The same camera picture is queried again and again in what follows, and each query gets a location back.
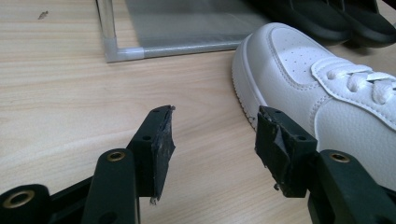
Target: white sneaker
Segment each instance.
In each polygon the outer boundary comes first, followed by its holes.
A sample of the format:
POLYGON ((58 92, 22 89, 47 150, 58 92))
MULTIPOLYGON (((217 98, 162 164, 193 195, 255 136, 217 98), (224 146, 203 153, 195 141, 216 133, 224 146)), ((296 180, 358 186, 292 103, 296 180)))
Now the white sneaker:
POLYGON ((236 50, 233 83, 253 127, 259 105, 279 109, 318 139, 318 151, 349 153, 379 185, 396 190, 396 77, 269 23, 236 50))

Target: shoe lace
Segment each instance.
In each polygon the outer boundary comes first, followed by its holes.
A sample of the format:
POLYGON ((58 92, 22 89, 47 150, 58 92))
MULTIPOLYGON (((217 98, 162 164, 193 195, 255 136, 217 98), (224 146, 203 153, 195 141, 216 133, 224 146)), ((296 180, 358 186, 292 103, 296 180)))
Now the shoe lace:
POLYGON ((384 105, 396 95, 396 77, 382 72, 374 72, 366 65, 347 65, 333 69, 327 73, 328 79, 349 76, 346 84, 352 92, 361 88, 373 88, 372 97, 376 104, 384 105))

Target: screw hole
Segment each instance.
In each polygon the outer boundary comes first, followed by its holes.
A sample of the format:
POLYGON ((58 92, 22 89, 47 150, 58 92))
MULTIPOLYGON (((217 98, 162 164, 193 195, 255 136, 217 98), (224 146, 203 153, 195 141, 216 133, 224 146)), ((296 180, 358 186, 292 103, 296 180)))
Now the screw hole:
POLYGON ((110 154, 107 155, 107 160, 108 161, 120 161, 125 157, 125 153, 124 152, 112 152, 110 154))
POLYGON ((17 208, 29 203, 35 197, 35 192, 31 189, 22 190, 20 192, 11 194, 4 202, 5 208, 17 208))
POLYGON ((334 161, 350 162, 350 159, 347 156, 339 154, 339 153, 332 153, 330 155, 330 158, 332 158, 334 161))

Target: sneaker sole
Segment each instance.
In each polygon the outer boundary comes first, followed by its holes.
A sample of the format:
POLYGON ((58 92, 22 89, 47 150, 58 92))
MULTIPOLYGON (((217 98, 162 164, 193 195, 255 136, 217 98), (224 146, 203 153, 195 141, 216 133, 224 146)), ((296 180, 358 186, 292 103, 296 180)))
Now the sneaker sole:
POLYGON ((238 47, 233 57, 233 86, 239 102, 247 116, 254 130, 257 129, 257 113, 259 106, 265 105, 265 100, 262 98, 259 88, 254 82, 253 75, 251 75, 248 66, 248 57, 246 53, 246 45, 250 36, 248 36, 238 47))

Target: wood grain surface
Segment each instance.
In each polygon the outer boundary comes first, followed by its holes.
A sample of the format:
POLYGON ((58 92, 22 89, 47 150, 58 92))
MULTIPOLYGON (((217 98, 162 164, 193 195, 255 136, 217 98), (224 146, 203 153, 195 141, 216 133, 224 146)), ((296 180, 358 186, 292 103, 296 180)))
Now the wood grain surface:
MULTIPOLYGON (((124 3, 114 1, 114 10, 120 45, 134 46, 124 3)), ((396 46, 330 50, 396 74, 396 46)), ((93 174, 103 152, 126 147, 150 109, 174 105, 177 148, 161 200, 140 201, 142 223, 310 223, 306 199, 274 190, 254 152, 232 58, 223 51, 106 63, 93 0, 2 1, 0 192, 71 186, 93 174)))

